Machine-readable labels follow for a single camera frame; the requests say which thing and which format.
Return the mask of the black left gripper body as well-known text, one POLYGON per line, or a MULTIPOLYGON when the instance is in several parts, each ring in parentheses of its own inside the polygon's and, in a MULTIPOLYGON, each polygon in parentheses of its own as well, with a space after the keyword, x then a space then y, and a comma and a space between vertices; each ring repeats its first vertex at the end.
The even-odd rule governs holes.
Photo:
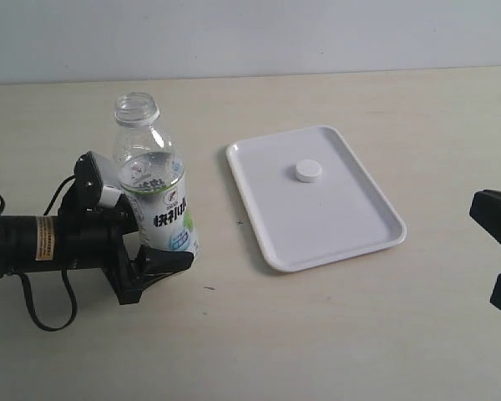
POLYGON ((139 302, 134 262, 128 257, 116 206, 87 209, 71 195, 58 208, 58 262, 73 269, 99 268, 121 305, 139 302))

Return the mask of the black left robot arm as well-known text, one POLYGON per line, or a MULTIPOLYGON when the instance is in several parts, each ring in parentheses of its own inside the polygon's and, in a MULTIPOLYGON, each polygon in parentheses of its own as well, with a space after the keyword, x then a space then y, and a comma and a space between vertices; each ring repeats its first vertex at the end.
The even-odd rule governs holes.
POLYGON ((161 251, 146 245, 130 258, 124 236, 137 230, 124 200, 113 209, 61 206, 56 216, 0 216, 0 278, 100 269, 119 304, 135 304, 148 287, 188 270, 194 260, 188 251, 161 251))

